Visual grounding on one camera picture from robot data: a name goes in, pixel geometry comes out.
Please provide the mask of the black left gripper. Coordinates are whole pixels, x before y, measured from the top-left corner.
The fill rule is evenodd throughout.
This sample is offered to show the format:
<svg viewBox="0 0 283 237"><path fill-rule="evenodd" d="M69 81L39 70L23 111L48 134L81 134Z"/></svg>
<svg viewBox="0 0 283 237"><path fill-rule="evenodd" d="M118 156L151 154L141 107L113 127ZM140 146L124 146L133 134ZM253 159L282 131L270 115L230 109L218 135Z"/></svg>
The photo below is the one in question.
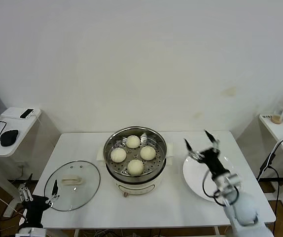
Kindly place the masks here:
<svg viewBox="0 0 283 237"><path fill-rule="evenodd" d="M24 208L27 210L24 227L43 227L41 220L43 212L46 211L59 197L58 182L55 180L51 197L32 195L28 184L32 180L32 174L19 186L21 201L24 201Z"/></svg>

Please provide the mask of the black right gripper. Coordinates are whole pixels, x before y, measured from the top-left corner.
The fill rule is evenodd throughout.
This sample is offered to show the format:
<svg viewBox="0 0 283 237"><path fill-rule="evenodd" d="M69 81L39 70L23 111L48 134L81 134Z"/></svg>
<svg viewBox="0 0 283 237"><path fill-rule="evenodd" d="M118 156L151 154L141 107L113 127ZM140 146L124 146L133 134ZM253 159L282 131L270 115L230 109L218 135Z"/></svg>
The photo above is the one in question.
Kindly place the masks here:
<svg viewBox="0 0 283 237"><path fill-rule="evenodd" d="M209 168L209 171L211 172L212 176L220 176L225 173L229 173L230 171L226 169L220 160L218 159L220 155L220 149L219 149L219 144L220 141L216 139L210 132L205 130L205 134L207 135L208 139L212 143L212 147L198 152L194 151L189 142L184 139L186 148L188 150L188 156L192 158L193 160L197 162L202 162L206 164L206 166Z"/></svg>

